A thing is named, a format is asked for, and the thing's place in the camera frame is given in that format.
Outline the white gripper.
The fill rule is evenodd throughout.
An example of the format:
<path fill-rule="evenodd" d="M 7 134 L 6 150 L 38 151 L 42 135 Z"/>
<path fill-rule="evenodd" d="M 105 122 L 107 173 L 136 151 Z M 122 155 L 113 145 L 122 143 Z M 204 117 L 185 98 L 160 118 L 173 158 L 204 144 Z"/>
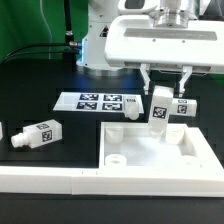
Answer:
<path fill-rule="evenodd" d="M 193 20 L 187 28 L 154 27 L 147 15 L 123 15 L 111 24 L 105 58 L 113 67 L 138 67 L 144 91 L 153 69 L 180 71 L 178 96 L 195 73 L 224 73 L 224 22 Z"/>

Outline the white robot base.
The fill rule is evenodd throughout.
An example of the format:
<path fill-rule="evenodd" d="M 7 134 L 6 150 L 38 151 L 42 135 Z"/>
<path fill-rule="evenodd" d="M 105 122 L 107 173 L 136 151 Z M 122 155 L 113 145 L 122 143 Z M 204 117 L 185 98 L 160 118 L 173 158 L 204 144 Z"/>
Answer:
<path fill-rule="evenodd" d="M 110 67 L 104 58 L 107 34 L 119 15 L 119 0 L 88 0 L 88 32 L 82 39 L 81 57 L 76 62 L 79 72 L 93 76 L 119 76 L 127 68 Z"/>

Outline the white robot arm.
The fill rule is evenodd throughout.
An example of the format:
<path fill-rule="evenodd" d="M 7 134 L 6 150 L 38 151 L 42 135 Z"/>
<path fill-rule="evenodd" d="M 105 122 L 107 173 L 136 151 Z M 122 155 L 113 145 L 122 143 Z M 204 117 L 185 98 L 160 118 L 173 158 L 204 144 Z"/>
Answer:
<path fill-rule="evenodd" d="M 179 94 L 193 74 L 224 74 L 224 21 L 200 20 L 200 0 L 145 0 L 140 9 L 125 3 L 106 39 L 110 66 L 138 68 L 145 90 L 150 70 L 179 72 Z"/>

